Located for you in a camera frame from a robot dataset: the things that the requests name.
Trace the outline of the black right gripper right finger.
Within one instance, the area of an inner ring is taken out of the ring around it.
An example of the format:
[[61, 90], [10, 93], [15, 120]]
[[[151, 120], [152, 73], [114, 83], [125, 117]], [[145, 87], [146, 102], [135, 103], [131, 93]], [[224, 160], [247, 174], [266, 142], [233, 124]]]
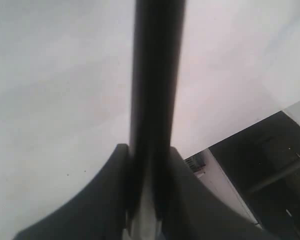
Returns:
[[241, 217], [208, 190], [171, 147], [171, 189], [162, 221], [167, 240], [271, 240], [272, 234]]

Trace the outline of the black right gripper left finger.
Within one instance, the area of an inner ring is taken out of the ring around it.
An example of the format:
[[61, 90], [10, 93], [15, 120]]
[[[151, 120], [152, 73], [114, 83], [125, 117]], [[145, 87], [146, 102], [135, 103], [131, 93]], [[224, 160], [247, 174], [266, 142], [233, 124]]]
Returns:
[[70, 201], [18, 232], [16, 240], [121, 240], [126, 224], [128, 145], [118, 144], [98, 174]]

